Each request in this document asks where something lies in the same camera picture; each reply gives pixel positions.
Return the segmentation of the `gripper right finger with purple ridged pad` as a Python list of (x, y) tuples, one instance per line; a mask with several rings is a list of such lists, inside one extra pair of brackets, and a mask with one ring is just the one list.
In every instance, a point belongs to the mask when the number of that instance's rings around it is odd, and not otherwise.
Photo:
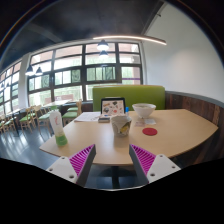
[(139, 146), (130, 144), (129, 155), (141, 184), (150, 184), (166, 177), (180, 168), (164, 154), (155, 155)]

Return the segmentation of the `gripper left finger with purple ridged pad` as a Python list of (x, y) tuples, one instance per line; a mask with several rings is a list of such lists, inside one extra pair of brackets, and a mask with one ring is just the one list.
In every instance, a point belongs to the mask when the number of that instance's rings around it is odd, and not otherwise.
[(61, 156), (47, 171), (79, 186), (86, 184), (96, 155), (95, 145), (90, 145), (70, 157)]

